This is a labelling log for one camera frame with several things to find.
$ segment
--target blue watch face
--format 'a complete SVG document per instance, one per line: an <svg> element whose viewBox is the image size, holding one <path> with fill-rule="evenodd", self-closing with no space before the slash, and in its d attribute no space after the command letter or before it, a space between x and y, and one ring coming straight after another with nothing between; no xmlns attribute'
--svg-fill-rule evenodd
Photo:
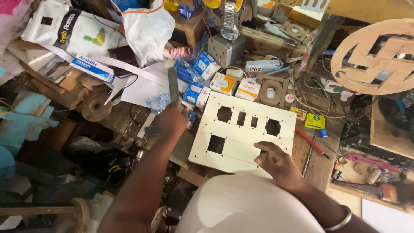
<svg viewBox="0 0 414 233"><path fill-rule="evenodd" d="M231 29L231 28L223 28L221 30L221 35L225 39L230 40L230 41L234 41L238 37L238 33L236 33L236 31L234 29Z"/></svg>

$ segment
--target silver metal watch strap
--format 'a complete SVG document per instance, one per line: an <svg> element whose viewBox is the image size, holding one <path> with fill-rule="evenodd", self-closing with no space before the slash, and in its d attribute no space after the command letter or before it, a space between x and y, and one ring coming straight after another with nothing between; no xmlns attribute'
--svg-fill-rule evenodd
<svg viewBox="0 0 414 233"><path fill-rule="evenodd" d="M336 231L339 228L346 225L351 220L351 217L352 217L351 209L347 206L344 206L344 205L341 205L341 206L343 206L347 210L348 215L345 217L345 219L341 223L339 223L338 225L335 225L333 227L325 228L325 229L323 229L324 231Z"/></svg>
<svg viewBox="0 0 414 233"><path fill-rule="evenodd" d="M236 6L235 0L227 0L226 4L224 5L224 24L225 25L236 25L238 14L236 14L236 10L234 9Z"/></svg>

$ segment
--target white board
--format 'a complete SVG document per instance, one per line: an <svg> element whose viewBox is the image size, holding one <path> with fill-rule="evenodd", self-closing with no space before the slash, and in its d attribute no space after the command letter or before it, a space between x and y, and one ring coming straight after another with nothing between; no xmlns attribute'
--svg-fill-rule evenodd
<svg viewBox="0 0 414 233"><path fill-rule="evenodd" d="M362 219L381 233L414 232L414 216L362 199Z"/></svg>
<svg viewBox="0 0 414 233"><path fill-rule="evenodd" d="M229 122L217 119L221 107L232 109ZM237 125L241 112L246 114L242 126ZM258 119L256 127L251 127L253 117ZM265 130L269 119L279 121L280 132L277 136L267 134ZM260 154L260 149L253 144L273 142L291 155L295 124L296 114L293 112L211 92L188 159L230 173L257 170L260 168L253 159ZM208 150L212 136L225 139L221 154Z"/></svg>

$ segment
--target hand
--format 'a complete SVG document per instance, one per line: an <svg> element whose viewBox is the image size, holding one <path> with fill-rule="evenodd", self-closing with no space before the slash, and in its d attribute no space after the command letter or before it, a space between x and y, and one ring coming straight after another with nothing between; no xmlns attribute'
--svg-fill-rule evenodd
<svg viewBox="0 0 414 233"><path fill-rule="evenodd" d="M164 111L159 115L159 127L161 136L179 139L184 133L188 124L188 110L180 110L181 100L167 105Z"/></svg>
<svg viewBox="0 0 414 233"><path fill-rule="evenodd" d="M254 146L266 151L254 161L273 177L279 187L290 193L295 193L307 184L292 158L276 144L261 141L255 143Z"/></svg>

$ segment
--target white shirt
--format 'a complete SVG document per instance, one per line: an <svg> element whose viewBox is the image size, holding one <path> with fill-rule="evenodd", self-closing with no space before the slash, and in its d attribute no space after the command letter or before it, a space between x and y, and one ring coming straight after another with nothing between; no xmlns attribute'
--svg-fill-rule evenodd
<svg viewBox="0 0 414 233"><path fill-rule="evenodd" d="M176 233L324 233L309 210L273 180L220 175L201 186Z"/></svg>

